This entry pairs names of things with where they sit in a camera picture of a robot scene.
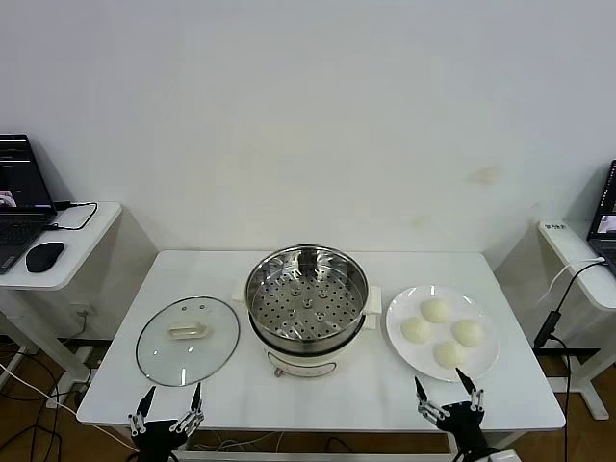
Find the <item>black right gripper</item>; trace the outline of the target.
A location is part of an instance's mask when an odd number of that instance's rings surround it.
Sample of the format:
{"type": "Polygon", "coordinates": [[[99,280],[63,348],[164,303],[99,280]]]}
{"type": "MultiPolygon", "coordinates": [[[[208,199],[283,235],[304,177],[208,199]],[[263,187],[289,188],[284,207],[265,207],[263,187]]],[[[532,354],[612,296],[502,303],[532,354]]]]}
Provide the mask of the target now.
{"type": "Polygon", "coordinates": [[[477,388],[459,368],[455,370],[469,399],[441,408],[428,399],[421,381],[415,377],[418,413],[431,424],[453,435],[458,446],[457,456],[490,456],[497,450],[488,445],[480,428],[484,417],[484,390],[477,388]]]}

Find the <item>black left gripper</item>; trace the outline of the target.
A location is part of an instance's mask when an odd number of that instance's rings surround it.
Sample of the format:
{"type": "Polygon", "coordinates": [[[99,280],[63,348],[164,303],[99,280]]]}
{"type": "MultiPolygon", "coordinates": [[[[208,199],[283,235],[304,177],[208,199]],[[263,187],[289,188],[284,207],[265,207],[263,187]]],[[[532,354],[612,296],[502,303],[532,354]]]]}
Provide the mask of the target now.
{"type": "Polygon", "coordinates": [[[132,441],[137,447],[132,458],[137,462],[178,461],[174,452],[187,443],[186,432],[197,431],[204,420],[201,383],[196,385],[189,411],[176,423],[175,420],[145,422],[155,391],[156,387],[152,386],[140,400],[136,412],[128,415],[132,441]]]}

